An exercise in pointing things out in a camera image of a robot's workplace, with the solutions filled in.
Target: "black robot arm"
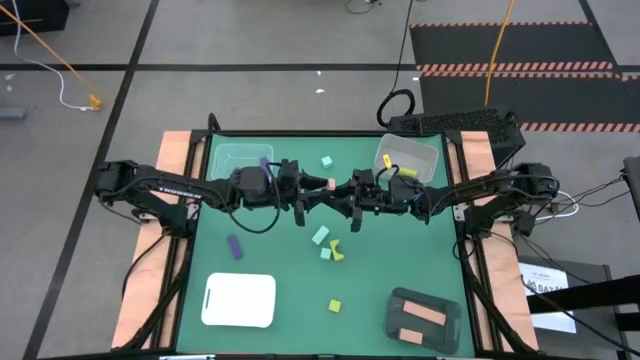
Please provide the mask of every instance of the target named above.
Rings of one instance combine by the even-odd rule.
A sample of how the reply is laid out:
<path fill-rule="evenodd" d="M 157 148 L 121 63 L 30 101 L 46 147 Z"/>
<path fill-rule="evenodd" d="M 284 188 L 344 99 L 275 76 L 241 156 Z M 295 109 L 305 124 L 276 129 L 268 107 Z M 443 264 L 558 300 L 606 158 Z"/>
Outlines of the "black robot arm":
<path fill-rule="evenodd" d="M 297 161 L 272 163 L 277 176 L 259 166 L 236 169 L 228 179 L 203 181 L 156 170 L 133 161 L 117 161 L 100 168 L 95 195 L 99 201 L 112 205 L 126 201 L 134 206 L 134 215 L 141 212 L 157 217 L 160 224 L 175 236 L 187 236 L 192 224 L 187 220 L 185 205 L 169 204 L 151 191 L 201 200 L 209 207 L 232 213 L 244 207 L 255 209 L 278 207 L 294 209 L 296 224 L 304 226 L 304 213 L 325 204 L 352 219 L 351 231 L 362 225 L 362 213 L 410 213 L 429 223 L 431 216 L 449 206 L 497 195 L 484 206 L 464 211 L 467 233 L 490 229 L 493 221 L 523 204 L 544 204 L 558 191 L 558 181 L 548 167 L 541 164 L 521 164 L 511 170 L 496 170 L 491 174 L 442 188 L 427 187 L 406 176 L 393 175 L 383 189 L 379 184 L 382 172 L 354 170 L 351 179 L 342 185 L 334 179 L 314 177 L 300 171 Z M 397 172 L 394 165 L 388 171 Z"/>

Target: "pink rectangular piece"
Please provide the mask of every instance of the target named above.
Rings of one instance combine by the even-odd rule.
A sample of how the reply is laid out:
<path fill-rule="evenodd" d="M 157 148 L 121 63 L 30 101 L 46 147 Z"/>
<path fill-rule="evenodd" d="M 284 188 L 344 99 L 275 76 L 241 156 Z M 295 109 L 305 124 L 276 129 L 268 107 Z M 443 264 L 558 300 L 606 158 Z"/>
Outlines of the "pink rectangular piece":
<path fill-rule="evenodd" d="M 417 331 L 400 328 L 400 331 L 398 331 L 398 339 L 422 345 L 422 333 L 419 333 Z"/>
<path fill-rule="evenodd" d="M 411 301 L 404 302 L 404 306 L 402 307 L 402 311 L 407 314 L 415 315 L 419 318 L 423 318 L 427 321 L 431 321 L 438 325 L 444 326 L 447 321 L 447 316 L 439 311 L 431 310 L 422 305 L 418 305 L 416 303 L 412 303 Z"/>

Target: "transparent plastic bin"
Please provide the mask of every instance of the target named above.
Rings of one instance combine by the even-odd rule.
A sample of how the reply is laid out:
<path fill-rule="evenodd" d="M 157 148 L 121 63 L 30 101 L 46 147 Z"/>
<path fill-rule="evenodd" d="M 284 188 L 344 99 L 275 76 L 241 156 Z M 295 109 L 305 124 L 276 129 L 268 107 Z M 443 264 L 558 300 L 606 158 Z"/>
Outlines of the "transparent plastic bin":
<path fill-rule="evenodd" d="M 378 152 L 374 159 L 375 172 L 386 168 L 382 159 L 384 154 L 391 157 L 391 163 L 416 170 L 418 172 L 417 179 L 421 183 L 431 181 L 438 163 L 438 149 L 393 134 L 385 134 L 380 139 Z M 389 180 L 394 172 L 394 169 L 386 171 L 380 178 Z"/>
<path fill-rule="evenodd" d="M 245 166 L 260 166 L 260 158 L 273 161 L 273 147 L 269 144 L 220 144 L 213 154 L 211 178 L 228 178 L 233 170 Z"/>

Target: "orange cable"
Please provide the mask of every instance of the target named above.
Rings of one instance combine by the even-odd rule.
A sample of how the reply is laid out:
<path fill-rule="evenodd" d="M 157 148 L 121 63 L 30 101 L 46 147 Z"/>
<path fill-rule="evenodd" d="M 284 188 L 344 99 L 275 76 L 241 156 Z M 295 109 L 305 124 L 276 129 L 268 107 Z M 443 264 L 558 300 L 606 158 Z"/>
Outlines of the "orange cable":
<path fill-rule="evenodd" d="M 69 68 L 69 70 L 80 80 L 82 81 L 83 84 L 85 84 L 89 89 L 91 89 L 91 91 L 94 91 L 96 93 L 100 93 L 100 91 L 98 91 L 98 89 L 95 88 L 95 86 L 91 85 L 90 82 L 88 82 L 87 80 L 85 80 L 84 77 L 82 77 L 82 75 L 78 74 L 78 72 L 71 66 L 69 65 L 69 63 L 67 63 L 60 55 L 58 55 L 58 53 L 56 53 L 49 45 L 47 45 L 46 42 L 44 42 L 44 40 L 42 40 L 38 35 L 36 35 L 35 32 L 33 32 L 33 30 L 31 30 L 27 25 L 25 25 L 22 21 L 18 20 L 18 18 L 16 18 L 9 10 L 7 10 L 7 8 L 5 8 L 4 6 L 0 5 L 0 10 L 2 10 L 5 14 L 7 14 L 7 16 L 9 16 L 11 18 L 11 20 L 15 21 L 16 23 L 20 24 L 20 26 L 22 26 L 22 28 L 24 28 L 25 30 L 27 30 L 31 35 L 33 35 L 33 37 L 36 38 L 36 40 L 38 40 L 38 42 L 40 44 L 42 44 L 42 46 L 44 46 L 47 50 L 49 50 L 49 52 L 56 57 L 56 59 L 58 59 L 61 63 L 63 63 L 67 68 Z"/>
<path fill-rule="evenodd" d="M 489 62 L 489 72 L 487 72 L 487 82 L 484 87 L 484 106 L 489 105 L 489 88 L 491 87 L 491 74 L 493 73 L 493 63 L 496 61 L 496 55 L 498 55 L 498 49 L 500 48 L 500 42 L 502 41 L 502 34 L 504 34 L 504 29 L 507 27 L 507 23 L 509 22 L 509 17 L 511 16 L 511 10 L 513 9 L 513 4 L 515 4 L 515 0 L 511 0 L 509 2 L 509 8 L 507 8 L 507 14 L 504 17 L 504 21 L 502 22 L 502 26 L 500 27 L 500 33 L 498 34 L 498 40 L 496 41 L 496 45 L 493 47 L 493 54 L 491 54 L 491 61 Z"/>

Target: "concrete floor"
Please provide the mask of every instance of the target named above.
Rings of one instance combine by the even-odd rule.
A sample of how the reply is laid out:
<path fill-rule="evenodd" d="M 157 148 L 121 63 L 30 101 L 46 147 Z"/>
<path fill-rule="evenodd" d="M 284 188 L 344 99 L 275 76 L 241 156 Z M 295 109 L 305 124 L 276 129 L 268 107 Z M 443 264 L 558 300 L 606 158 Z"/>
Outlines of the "concrete floor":
<path fill-rule="evenodd" d="M 500 21 L 508 0 L 416 2 L 420 22 Z M 640 7 L 635 0 L 590 0 L 621 64 L 640 64 Z M 149 0 L 83 0 L 67 30 L 44 34 L 74 63 L 126 64 Z M 344 12 L 342 0 L 161 0 L 140 63 L 394 63 L 408 1 L 384 2 L 367 15 Z M 513 21 L 584 20 L 577 0 L 520 0 Z M 17 63 L 11 38 L 0 38 L 0 63 Z M 29 37 L 24 56 L 53 62 Z M 413 62 L 411 46 L 404 62 Z M 121 72 L 85 75 L 106 97 L 100 113 L 57 103 L 48 72 L 0 72 L 0 105 L 27 105 L 22 122 L 0 123 L 0 357 L 22 357 L 78 205 Z M 393 72 L 137 72 L 108 160 L 155 162 L 166 130 L 201 128 L 210 111 L 227 129 L 377 129 L 375 111 Z M 416 74 L 399 87 L 419 91 Z M 65 73 L 65 99 L 84 104 L 87 91 Z M 317 89 L 325 90 L 316 93 Z M 390 113 L 403 108 L 393 104 Z M 549 165 L 569 193 L 617 176 L 626 156 L 640 155 L 638 134 L 527 133 L 517 160 Z M 593 202 L 622 191 L 594 196 Z M 138 229 L 92 204 L 40 356 L 109 349 L 119 288 Z M 582 209 L 536 229 L 532 240 L 558 259 L 611 266 L 614 277 L 640 273 L 638 222 L 626 197 Z M 632 338 L 640 347 L 640 338 Z"/>

